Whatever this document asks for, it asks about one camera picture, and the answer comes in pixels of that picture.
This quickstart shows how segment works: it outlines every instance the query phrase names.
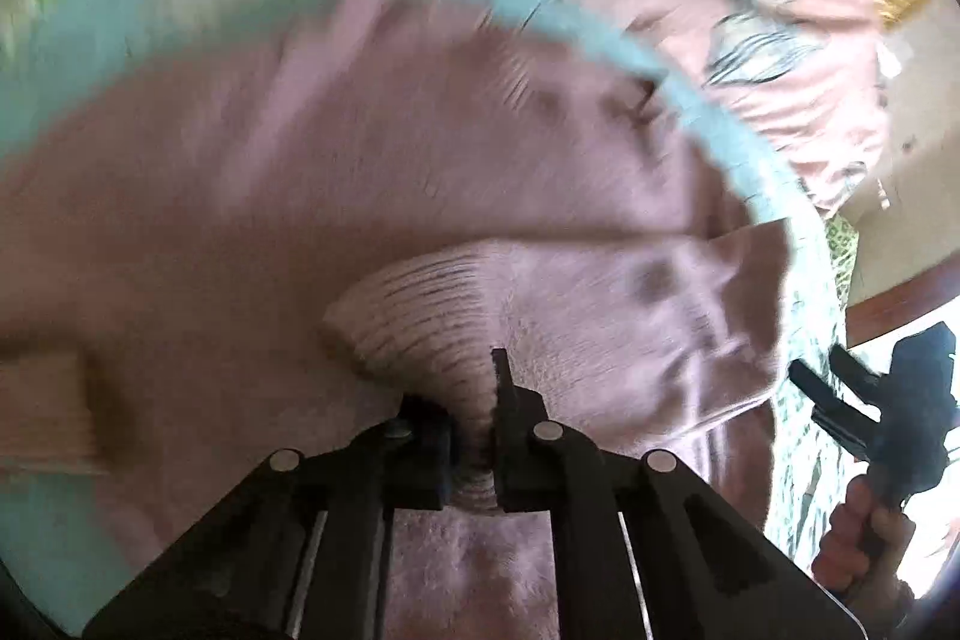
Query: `gray printed design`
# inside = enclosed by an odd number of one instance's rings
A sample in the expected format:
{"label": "gray printed design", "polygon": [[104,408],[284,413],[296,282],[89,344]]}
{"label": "gray printed design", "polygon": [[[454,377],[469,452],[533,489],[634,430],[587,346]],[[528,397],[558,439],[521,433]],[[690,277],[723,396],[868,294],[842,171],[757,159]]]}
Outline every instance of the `gray printed design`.
{"label": "gray printed design", "polygon": [[853,161],[843,171],[843,199],[850,198],[857,186],[867,177],[867,165],[863,161]]}
{"label": "gray printed design", "polygon": [[736,11],[710,35],[707,86],[771,82],[827,44],[826,34],[790,12],[794,0],[730,1]]}

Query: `wall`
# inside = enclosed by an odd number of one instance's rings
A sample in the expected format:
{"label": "wall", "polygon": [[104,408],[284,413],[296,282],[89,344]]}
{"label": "wall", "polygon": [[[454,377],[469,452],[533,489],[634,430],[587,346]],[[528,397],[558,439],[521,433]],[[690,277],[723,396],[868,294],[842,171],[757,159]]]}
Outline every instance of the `wall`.
{"label": "wall", "polygon": [[[851,304],[884,292],[960,248],[960,7],[934,0],[891,40],[904,71],[889,88],[890,143],[842,211],[860,232]],[[908,59],[905,56],[912,52]]]}

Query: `patterned cloth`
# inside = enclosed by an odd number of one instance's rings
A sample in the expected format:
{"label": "patterned cloth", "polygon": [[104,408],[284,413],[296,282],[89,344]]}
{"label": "patterned cloth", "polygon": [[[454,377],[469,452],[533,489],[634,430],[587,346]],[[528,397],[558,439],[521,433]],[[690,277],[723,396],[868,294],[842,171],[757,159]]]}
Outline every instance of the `patterned cloth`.
{"label": "patterned cloth", "polygon": [[853,268],[856,266],[856,248],[860,242],[860,233],[843,215],[834,215],[825,225],[830,262],[833,264],[833,275],[837,280],[837,298],[840,300],[840,308],[846,310],[850,299],[850,285],[853,282]]}

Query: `finger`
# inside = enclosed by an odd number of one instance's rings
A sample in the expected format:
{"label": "finger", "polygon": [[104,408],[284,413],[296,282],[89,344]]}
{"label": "finger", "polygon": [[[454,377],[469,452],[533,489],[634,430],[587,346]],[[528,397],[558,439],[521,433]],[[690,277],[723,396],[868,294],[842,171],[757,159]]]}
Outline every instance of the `finger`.
{"label": "finger", "polygon": [[853,583],[853,575],[822,555],[818,555],[813,560],[813,564],[810,565],[810,574],[827,591],[846,591]]}
{"label": "finger", "polygon": [[863,518],[854,513],[846,504],[837,504],[830,514],[830,530],[853,546],[863,534]]}
{"label": "finger", "polygon": [[865,519],[877,504],[877,497],[872,492],[867,477],[858,475],[847,485],[847,499],[845,503],[850,511],[861,519]]}
{"label": "finger", "polygon": [[833,531],[828,531],[820,541],[820,555],[855,578],[862,578],[870,569],[870,558]]}
{"label": "finger", "polygon": [[877,536],[886,543],[883,555],[874,569],[877,576],[894,576],[904,560],[906,549],[913,539],[917,525],[901,512],[878,507],[870,518]]}

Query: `pink towel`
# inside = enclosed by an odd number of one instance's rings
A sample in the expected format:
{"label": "pink towel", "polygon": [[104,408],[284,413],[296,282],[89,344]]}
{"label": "pink towel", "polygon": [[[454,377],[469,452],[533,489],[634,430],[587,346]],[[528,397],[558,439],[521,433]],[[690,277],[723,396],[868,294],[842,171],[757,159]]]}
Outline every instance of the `pink towel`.
{"label": "pink towel", "polygon": [[[343,0],[144,68],[8,164],[0,329],[95,360],[99,496],[137,564],[404,390],[458,417],[482,504],[495,344],[558,420],[676,442],[762,519],[769,471],[727,450],[762,414],[704,433],[779,377],[781,225],[750,225],[649,85],[481,20]],[[402,513],[395,545],[388,636],[554,636],[544,516]]]}

